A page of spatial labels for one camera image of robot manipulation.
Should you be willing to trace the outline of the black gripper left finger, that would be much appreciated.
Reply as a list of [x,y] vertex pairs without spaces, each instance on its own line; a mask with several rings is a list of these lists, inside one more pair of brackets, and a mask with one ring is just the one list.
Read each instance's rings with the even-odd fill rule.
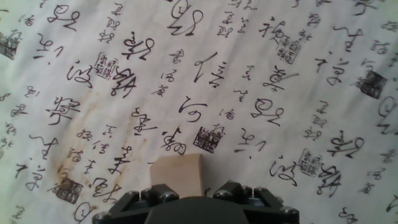
[[179,194],[166,184],[153,185],[140,192],[126,192],[113,206],[92,218],[92,224],[145,223],[149,212],[158,205],[179,199]]

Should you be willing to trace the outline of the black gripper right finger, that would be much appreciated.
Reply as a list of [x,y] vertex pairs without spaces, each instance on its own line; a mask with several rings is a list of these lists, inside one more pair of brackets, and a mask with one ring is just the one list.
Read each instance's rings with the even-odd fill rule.
[[237,205],[248,223],[299,224],[300,212],[285,206],[283,201],[264,187],[248,187],[228,181],[216,190],[213,199]]

